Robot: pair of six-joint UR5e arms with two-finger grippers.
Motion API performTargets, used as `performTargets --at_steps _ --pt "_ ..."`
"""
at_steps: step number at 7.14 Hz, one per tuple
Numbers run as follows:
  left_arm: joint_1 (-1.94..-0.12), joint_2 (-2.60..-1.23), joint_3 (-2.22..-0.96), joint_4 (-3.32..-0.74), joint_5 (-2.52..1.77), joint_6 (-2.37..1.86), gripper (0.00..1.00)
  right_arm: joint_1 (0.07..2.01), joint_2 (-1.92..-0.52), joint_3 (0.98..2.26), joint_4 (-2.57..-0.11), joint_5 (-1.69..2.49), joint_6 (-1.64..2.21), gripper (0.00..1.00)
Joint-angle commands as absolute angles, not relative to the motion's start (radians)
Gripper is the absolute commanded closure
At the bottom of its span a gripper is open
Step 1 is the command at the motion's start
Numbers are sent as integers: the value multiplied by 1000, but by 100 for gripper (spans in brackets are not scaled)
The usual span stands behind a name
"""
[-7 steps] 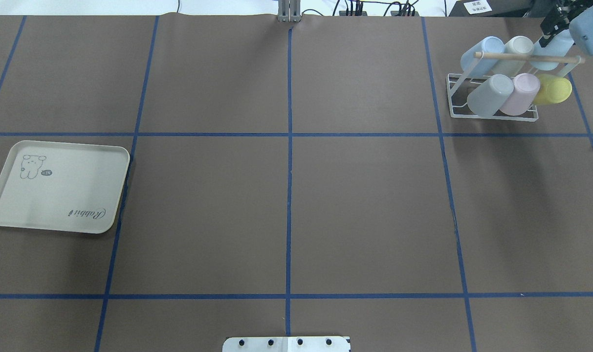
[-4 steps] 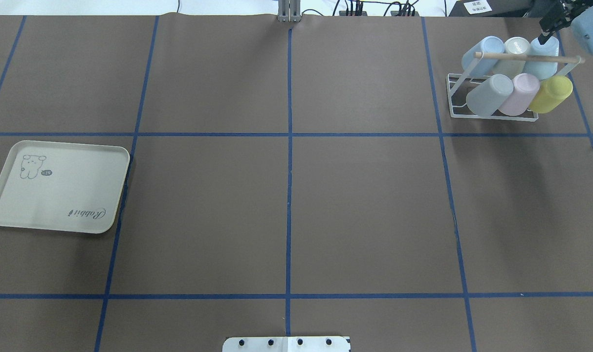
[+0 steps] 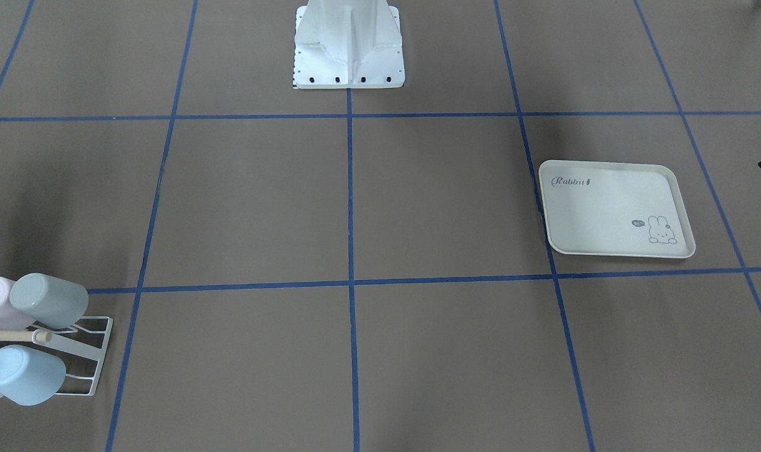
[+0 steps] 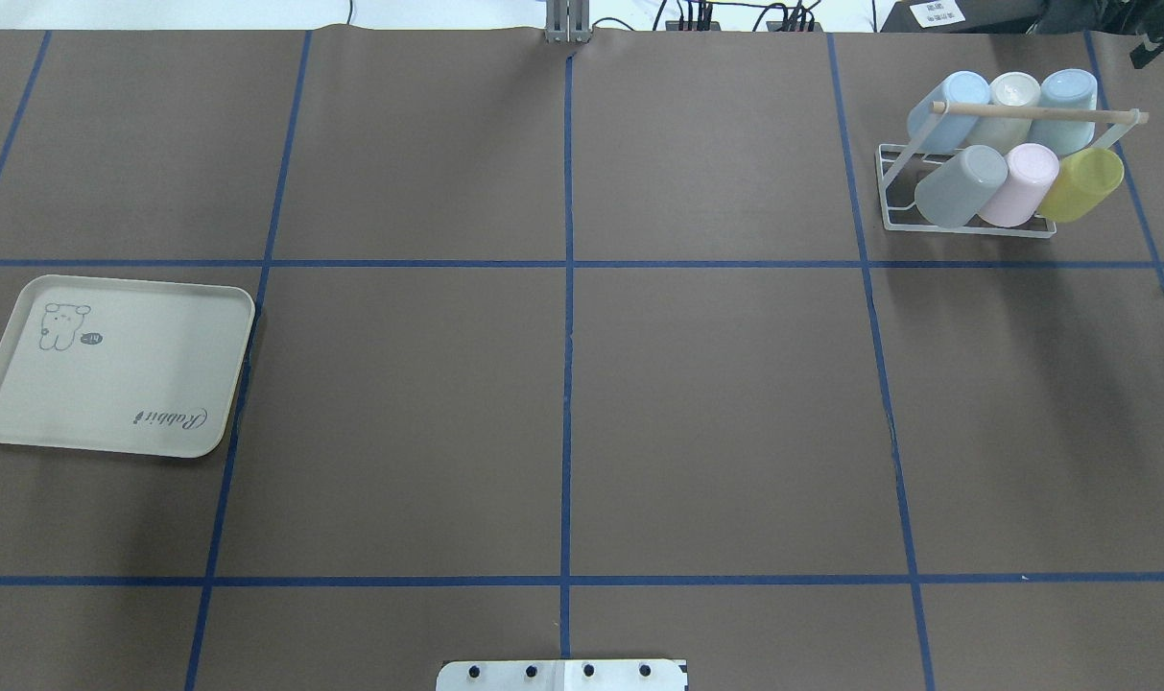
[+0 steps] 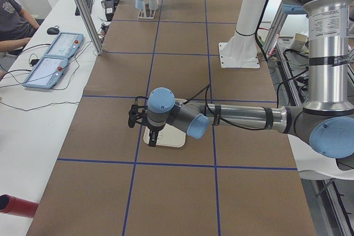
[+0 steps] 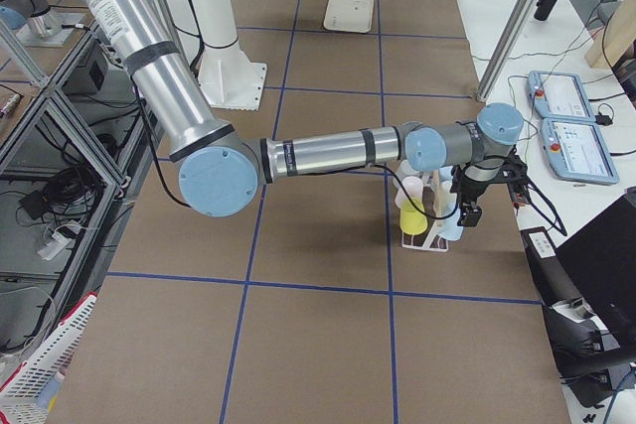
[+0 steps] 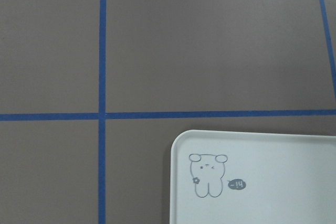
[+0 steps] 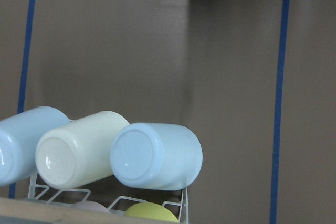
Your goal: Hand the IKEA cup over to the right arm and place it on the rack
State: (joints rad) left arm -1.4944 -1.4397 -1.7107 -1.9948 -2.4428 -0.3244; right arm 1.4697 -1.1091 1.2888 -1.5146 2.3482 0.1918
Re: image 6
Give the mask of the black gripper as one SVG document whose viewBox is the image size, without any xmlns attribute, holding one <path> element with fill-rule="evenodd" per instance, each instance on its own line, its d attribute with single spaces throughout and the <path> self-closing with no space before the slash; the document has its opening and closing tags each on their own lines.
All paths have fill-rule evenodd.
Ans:
<svg viewBox="0 0 636 424">
<path fill-rule="evenodd" d="M 482 216 L 477 204 L 500 174 L 502 163 L 475 163 L 457 165 L 452 168 L 451 192 L 457 195 L 460 204 L 460 216 L 457 224 L 462 227 L 475 227 Z"/>
</svg>

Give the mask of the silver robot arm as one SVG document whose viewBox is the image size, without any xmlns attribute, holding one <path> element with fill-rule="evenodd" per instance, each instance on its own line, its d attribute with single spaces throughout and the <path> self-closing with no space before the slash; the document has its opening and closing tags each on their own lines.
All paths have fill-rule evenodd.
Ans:
<svg viewBox="0 0 636 424">
<path fill-rule="evenodd" d="M 495 102 L 474 120 L 447 126 L 412 121 L 284 141 L 244 139 L 225 113 L 259 109 L 267 67 L 241 49 L 231 0 L 191 0 L 204 42 L 197 69 L 151 0 L 79 1 L 168 135 L 186 205 L 204 215 L 236 214 L 260 186 L 280 178 L 387 170 L 405 160 L 419 172 L 451 168 L 449 214 L 472 227 L 482 213 L 479 197 L 502 181 L 524 125 L 514 106 Z"/>
</svg>

